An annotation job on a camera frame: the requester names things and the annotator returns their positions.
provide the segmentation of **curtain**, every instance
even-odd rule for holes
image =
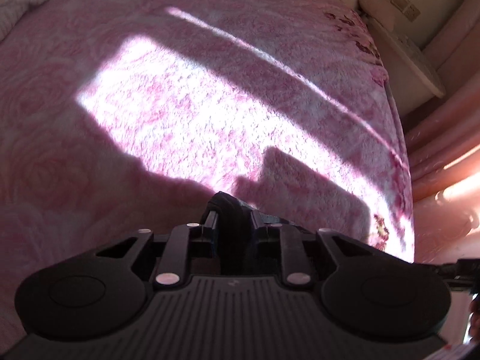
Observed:
[[[429,262],[480,233],[480,0],[465,0],[424,54],[447,88],[405,135],[415,260]]]
[[[479,227],[480,71],[405,136],[416,261]]]

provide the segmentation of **rose pattern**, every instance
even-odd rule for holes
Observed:
[[[0,43],[0,352],[23,334],[23,278],[195,222],[219,190],[411,261],[408,162],[377,54],[339,0],[26,14]]]

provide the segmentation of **bed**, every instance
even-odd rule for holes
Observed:
[[[0,61],[0,353],[23,278],[217,191],[413,260],[387,73],[339,0],[48,0]]]

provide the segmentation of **round pad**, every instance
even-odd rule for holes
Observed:
[[[102,299],[104,284],[90,276],[69,276],[50,287],[50,297],[65,307],[85,307]]]
[[[337,322],[372,339],[415,339],[436,332],[450,291],[421,267],[382,257],[350,257],[323,284],[322,302]]]
[[[84,340],[125,325],[145,301],[145,285],[127,264],[113,258],[78,257],[23,281],[15,308],[28,333]]]

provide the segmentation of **ribbed black surface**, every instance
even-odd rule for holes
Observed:
[[[310,293],[273,278],[197,276],[157,293],[122,331],[83,343],[31,335],[5,359],[420,360],[442,345],[437,337],[403,344],[355,337],[325,318]]]

